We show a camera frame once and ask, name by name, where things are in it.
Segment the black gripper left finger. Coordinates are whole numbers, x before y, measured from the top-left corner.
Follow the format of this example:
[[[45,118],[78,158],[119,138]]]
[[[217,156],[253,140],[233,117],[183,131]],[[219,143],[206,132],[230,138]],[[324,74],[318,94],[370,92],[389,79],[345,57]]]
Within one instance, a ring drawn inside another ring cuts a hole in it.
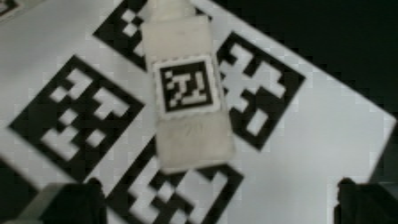
[[[39,220],[43,224],[107,224],[103,185],[96,178],[61,187]]]

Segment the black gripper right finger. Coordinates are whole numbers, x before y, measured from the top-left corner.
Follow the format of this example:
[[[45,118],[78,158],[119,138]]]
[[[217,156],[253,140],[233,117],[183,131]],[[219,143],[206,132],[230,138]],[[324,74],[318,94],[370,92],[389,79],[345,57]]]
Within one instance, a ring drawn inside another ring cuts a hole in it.
[[[338,183],[336,224],[398,224],[398,182]]]

